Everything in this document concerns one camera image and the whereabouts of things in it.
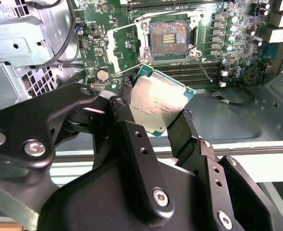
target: capacitor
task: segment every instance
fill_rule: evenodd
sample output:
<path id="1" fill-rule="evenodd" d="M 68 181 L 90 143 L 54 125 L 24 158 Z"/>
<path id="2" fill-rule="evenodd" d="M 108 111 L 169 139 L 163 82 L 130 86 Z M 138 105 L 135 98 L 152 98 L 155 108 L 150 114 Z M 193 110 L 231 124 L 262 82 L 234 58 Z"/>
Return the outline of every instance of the capacitor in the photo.
<path id="1" fill-rule="evenodd" d="M 230 46 L 230 45 L 226 46 L 226 47 L 225 47 L 225 50 L 227 50 L 227 51 L 232 51 L 232 46 Z"/>
<path id="2" fill-rule="evenodd" d="M 254 40 L 253 41 L 253 43 L 255 44 L 255 45 L 257 45 L 258 47 L 261 47 L 261 45 L 262 45 L 262 42 L 260 42 L 259 40 Z"/>
<path id="3" fill-rule="evenodd" d="M 235 31 L 237 30 L 237 27 L 236 27 L 236 26 L 230 26 L 230 27 L 228 28 L 228 30 L 229 30 L 230 32 L 235 32 Z"/>
<path id="4" fill-rule="evenodd" d="M 236 67 L 236 72 L 237 72 L 238 74 L 240 74 L 240 73 L 241 73 L 241 71 L 242 71 L 242 68 L 241 68 L 241 67 L 239 67 L 239 66 L 237 66 L 237 67 Z"/>
<path id="5" fill-rule="evenodd" d="M 97 78 L 105 82 L 109 78 L 109 72 L 106 69 L 101 69 L 97 72 Z"/>
<path id="6" fill-rule="evenodd" d="M 261 8 L 263 8 L 263 9 L 269 9 L 270 8 L 270 4 L 268 4 L 268 3 L 262 3 L 261 4 Z"/>
<path id="7" fill-rule="evenodd" d="M 229 36 L 227 36 L 227 41 L 229 41 L 229 42 L 233 42 L 234 41 L 234 36 L 233 35 L 229 35 Z"/>
<path id="8" fill-rule="evenodd" d="M 269 11 L 265 10 L 265 9 L 260 9 L 259 10 L 259 14 L 267 16 L 269 14 Z"/>
<path id="9" fill-rule="evenodd" d="M 237 16 L 232 16 L 232 17 L 230 17 L 229 21 L 231 23 L 236 23 L 238 21 L 238 17 Z"/>
<path id="10" fill-rule="evenodd" d="M 247 30 L 246 33 L 250 36 L 254 36 L 255 35 L 255 31 L 254 30 Z"/>

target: green circuit board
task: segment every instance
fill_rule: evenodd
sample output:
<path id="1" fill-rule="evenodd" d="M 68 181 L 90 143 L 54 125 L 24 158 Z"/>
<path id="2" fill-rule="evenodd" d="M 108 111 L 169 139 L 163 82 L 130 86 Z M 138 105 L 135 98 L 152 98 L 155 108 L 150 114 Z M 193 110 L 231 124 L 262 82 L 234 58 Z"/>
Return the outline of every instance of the green circuit board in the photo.
<path id="1" fill-rule="evenodd" d="M 258 33 L 267 25 L 268 16 L 250 14 L 252 3 L 266 0 L 175 2 L 178 4 L 165 0 L 79 0 L 77 23 L 83 30 L 79 43 L 89 86 L 96 91 L 118 93 L 124 77 L 137 73 L 143 62 L 193 88 L 217 86 L 222 80 L 219 74 L 224 62 L 229 66 L 228 76 L 224 77 L 227 86 L 261 82 L 263 63 L 269 59 L 268 53 L 276 54 L 277 48 L 254 45 L 256 38 L 247 30 Z M 141 29 L 144 24 L 138 22 L 147 22 L 146 29 Z M 109 49 L 111 31 L 113 59 Z M 141 54 L 143 39 L 148 46 Z M 208 69 L 212 83 L 200 65 Z M 107 72 L 109 78 L 100 80 L 100 70 Z"/>

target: electronic component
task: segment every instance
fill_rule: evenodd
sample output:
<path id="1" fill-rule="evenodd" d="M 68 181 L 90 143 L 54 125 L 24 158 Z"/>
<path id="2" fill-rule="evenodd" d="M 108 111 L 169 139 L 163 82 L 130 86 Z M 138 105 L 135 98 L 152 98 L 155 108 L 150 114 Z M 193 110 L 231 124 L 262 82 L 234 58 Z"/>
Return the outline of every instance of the electronic component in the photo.
<path id="1" fill-rule="evenodd" d="M 225 82 L 220 81 L 220 82 L 219 82 L 219 87 L 220 87 L 220 88 L 224 88 L 224 87 L 226 87 L 226 83 L 225 83 Z"/>
<path id="2" fill-rule="evenodd" d="M 271 13 L 269 18 L 269 24 L 275 27 L 283 27 L 283 15 L 279 13 Z"/>
<path id="3" fill-rule="evenodd" d="M 234 36 L 233 35 L 229 35 L 226 37 L 228 42 L 233 42 L 234 41 Z"/>
<path id="4" fill-rule="evenodd" d="M 212 27 L 220 27 L 221 22 L 212 22 L 211 25 Z"/>
<path id="5" fill-rule="evenodd" d="M 238 17 L 237 17 L 237 16 L 231 16 L 231 17 L 229 18 L 229 21 L 230 21 L 231 23 L 237 23 L 237 22 L 238 22 Z"/>
<path id="6" fill-rule="evenodd" d="M 230 32 L 235 32 L 237 30 L 237 27 L 236 26 L 230 26 L 230 27 L 228 27 L 228 30 Z"/>
<path id="7" fill-rule="evenodd" d="M 217 55 L 217 54 L 218 54 L 218 51 L 217 51 L 217 50 L 215 50 L 215 51 L 209 51 L 209 54 L 210 54 L 210 55 Z"/>
<path id="8" fill-rule="evenodd" d="M 268 3 L 262 3 L 260 6 L 261 8 L 266 9 L 266 10 L 270 8 L 270 4 Z"/>
<path id="9" fill-rule="evenodd" d="M 257 45 L 258 47 L 261 47 L 261 45 L 262 45 L 262 42 L 260 42 L 260 41 L 257 40 L 257 39 L 255 39 L 255 40 L 253 41 L 253 43 L 254 43 L 255 45 Z"/>
<path id="10" fill-rule="evenodd" d="M 228 71 L 220 71 L 220 75 L 223 76 L 223 77 L 226 77 L 228 76 Z"/>
<path id="11" fill-rule="evenodd" d="M 214 14 L 212 15 L 212 18 L 213 18 L 214 20 L 221 20 L 222 14 L 220 14 L 220 13 L 214 13 Z"/>
<path id="12" fill-rule="evenodd" d="M 226 50 L 226 51 L 232 51 L 232 46 L 227 45 L 227 46 L 225 47 L 225 50 Z"/>
<path id="13" fill-rule="evenodd" d="M 217 43 L 211 43 L 210 48 L 217 49 L 217 48 L 219 48 L 219 45 Z"/>
<path id="14" fill-rule="evenodd" d="M 102 82 L 105 82 L 109 78 L 109 72 L 106 69 L 101 69 L 97 72 L 97 78 Z"/>
<path id="15" fill-rule="evenodd" d="M 135 122 L 160 136 L 195 91 L 148 65 L 141 67 L 136 78 L 130 104 Z"/>
<path id="16" fill-rule="evenodd" d="M 152 57 L 187 53 L 188 33 L 189 22 L 187 20 L 150 23 Z"/>
<path id="17" fill-rule="evenodd" d="M 245 2 L 243 1 L 239 2 L 239 5 L 238 5 L 239 8 L 243 8 L 244 6 L 245 6 Z"/>
<path id="18" fill-rule="evenodd" d="M 269 43 L 283 42 L 283 29 L 274 29 L 264 26 L 261 30 L 260 37 Z"/>
<path id="19" fill-rule="evenodd" d="M 219 41 L 219 37 L 211 37 L 210 40 L 212 42 L 218 42 Z"/>
<path id="20" fill-rule="evenodd" d="M 254 36 L 255 35 L 255 31 L 254 30 L 247 30 L 246 33 L 250 36 Z"/>
<path id="21" fill-rule="evenodd" d="M 260 9 L 259 14 L 267 16 L 269 14 L 269 11 L 267 11 L 266 9 Z"/>
<path id="22" fill-rule="evenodd" d="M 212 35 L 219 35 L 220 30 L 211 30 L 210 33 Z"/>

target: cable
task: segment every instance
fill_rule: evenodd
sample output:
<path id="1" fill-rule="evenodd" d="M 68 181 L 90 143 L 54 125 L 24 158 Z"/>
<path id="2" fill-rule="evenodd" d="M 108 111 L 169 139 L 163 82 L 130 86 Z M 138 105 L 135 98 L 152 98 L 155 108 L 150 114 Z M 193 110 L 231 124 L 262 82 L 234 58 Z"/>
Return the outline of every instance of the cable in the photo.
<path id="1" fill-rule="evenodd" d="M 72 5 L 72 2 L 71 0 L 66 0 L 67 4 L 68 4 L 68 7 L 69 7 L 69 11 L 70 11 L 70 14 L 71 14 L 71 20 L 72 20 L 72 23 L 71 23 L 71 26 L 70 26 L 70 29 L 69 29 L 69 32 L 68 32 L 68 35 L 67 37 L 65 38 L 65 41 L 62 45 L 62 47 L 60 48 L 60 50 L 54 55 L 54 57 L 52 57 L 49 61 L 45 62 L 44 64 L 42 65 L 38 65 L 36 66 L 36 68 L 44 68 L 44 67 L 47 67 L 47 66 L 50 66 L 52 65 L 54 62 L 56 62 L 65 52 L 65 50 L 68 48 L 69 46 L 69 43 L 71 41 L 71 37 L 73 36 L 74 34 L 74 29 L 75 29 L 75 24 L 76 24 L 76 15 L 75 15 L 75 11 L 74 11 L 74 7 Z"/>
<path id="2" fill-rule="evenodd" d="M 83 64 L 53 64 L 53 65 L 50 65 L 50 67 L 54 67 L 54 68 L 59 68 L 59 66 L 62 67 L 62 68 L 85 69 Z"/>
<path id="3" fill-rule="evenodd" d="M 77 47 L 76 47 L 76 53 L 75 53 L 75 56 L 73 57 L 73 59 L 71 60 L 68 60 L 68 61 L 62 61 L 62 60 L 57 60 L 57 62 L 61 63 L 61 64 L 70 64 L 72 62 L 74 62 L 78 55 L 79 55 L 79 37 L 78 37 L 78 33 L 75 33 L 76 34 L 76 41 L 77 41 Z"/>
<path id="4" fill-rule="evenodd" d="M 48 9 L 48 8 L 53 8 L 61 3 L 62 0 L 57 0 L 53 4 L 50 5 L 41 5 L 40 3 L 34 2 L 34 1 L 27 1 L 26 5 L 30 6 L 32 8 L 35 8 L 37 10 L 43 10 L 43 9 Z"/>
<path id="5" fill-rule="evenodd" d="M 236 103 L 236 102 L 231 102 L 230 100 L 226 99 L 223 97 L 222 93 L 220 92 L 214 92 L 212 94 L 213 97 L 219 97 L 219 99 L 223 102 L 223 103 L 226 103 L 226 104 L 229 104 L 229 105 L 232 105 L 232 106 L 245 106 L 245 105 L 248 105 L 252 102 L 254 102 L 254 94 L 247 88 L 245 88 L 244 86 L 240 85 L 240 88 L 242 88 L 249 96 L 250 96 L 250 99 L 243 102 L 243 103 Z"/>
<path id="6" fill-rule="evenodd" d="M 86 74 L 86 71 L 83 70 L 79 73 L 77 73 L 76 75 L 72 76 L 71 78 L 69 78 L 66 82 L 62 83 L 61 85 L 59 86 L 65 86 L 65 85 L 69 85 L 71 83 L 75 83 L 75 82 L 78 82 L 84 78 L 87 77 L 87 74 Z"/>

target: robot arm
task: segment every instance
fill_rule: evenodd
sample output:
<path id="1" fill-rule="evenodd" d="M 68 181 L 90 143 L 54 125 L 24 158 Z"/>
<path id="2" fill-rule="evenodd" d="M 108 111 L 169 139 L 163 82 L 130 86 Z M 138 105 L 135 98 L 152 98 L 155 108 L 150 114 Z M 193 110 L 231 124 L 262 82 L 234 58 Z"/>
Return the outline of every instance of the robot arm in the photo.
<path id="1" fill-rule="evenodd" d="M 96 96 L 71 84 L 1 110 L 0 211 L 38 231 L 283 230 L 241 165 L 198 137 L 189 111 L 167 129 L 177 166 L 158 162 L 126 87 Z M 55 147 L 80 132 L 93 134 L 95 168 L 58 188 Z"/>

